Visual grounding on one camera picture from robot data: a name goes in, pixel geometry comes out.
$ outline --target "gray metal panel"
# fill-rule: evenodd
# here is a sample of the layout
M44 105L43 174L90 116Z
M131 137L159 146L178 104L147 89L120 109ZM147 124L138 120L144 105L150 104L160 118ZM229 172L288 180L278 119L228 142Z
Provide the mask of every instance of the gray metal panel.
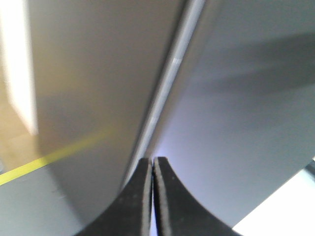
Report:
M114 199L185 1L30 0L40 149L84 222Z
M167 156L192 194L230 226L315 154L314 12L307 0L227 0L206 44L212 22L201 19L183 60L154 156ZM203 46L188 68L191 48Z
M83 228L49 168L0 188L0 235L71 236Z

